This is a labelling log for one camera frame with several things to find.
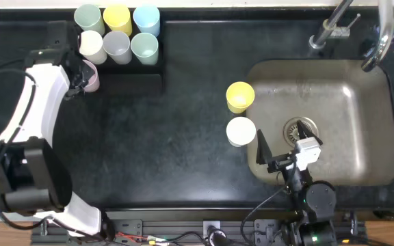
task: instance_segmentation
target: drain strainer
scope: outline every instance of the drain strainer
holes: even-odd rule
[[[302,121],[314,135],[319,137],[319,130],[312,120],[306,117],[292,118],[284,126],[284,138],[291,147],[294,147],[294,144],[300,140],[298,125],[296,124],[298,120]]]

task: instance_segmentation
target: black countertop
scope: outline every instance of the black countertop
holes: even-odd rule
[[[44,21],[70,20],[71,12],[0,13],[0,63],[40,48]],[[226,125],[235,115],[227,109],[225,91],[265,59],[362,59],[362,43],[374,40],[377,16],[376,10],[350,10],[342,24],[357,12],[362,18],[349,39],[330,40],[322,52],[311,53],[307,41],[330,10],[163,10],[162,96],[86,94],[60,107],[53,148],[74,191],[110,209],[239,207],[264,200],[278,187],[256,179],[246,148],[227,141]],[[382,67],[394,104],[394,44]],[[22,80],[0,76],[0,132]],[[277,195],[269,207],[289,208],[288,196]],[[337,187],[337,208],[394,209],[394,182]]]

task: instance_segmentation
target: faucet handle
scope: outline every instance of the faucet handle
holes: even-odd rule
[[[329,38],[348,38],[350,36],[350,28],[361,17],[361,14],[356,14],[355,19],[347,27],[335,27]]]

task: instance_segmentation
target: blue cup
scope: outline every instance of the blue cup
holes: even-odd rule
[[[154,5],[137,7],[133,20],[142,33],[150,33],[157,37],[161,31],[161,14]]]

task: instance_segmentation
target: sink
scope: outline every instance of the sink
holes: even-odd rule
[[[255,100],[246,115],[261,129],[273,155],[293,150],[296,120],[323,141],[313,180],[333,185],[387,185],[394,179],[394,117],[389,82],[362,61],[263,61],[248,75]],[[276,173],[256,164],[257,139],[248,164],[260,180],[276,184]]]

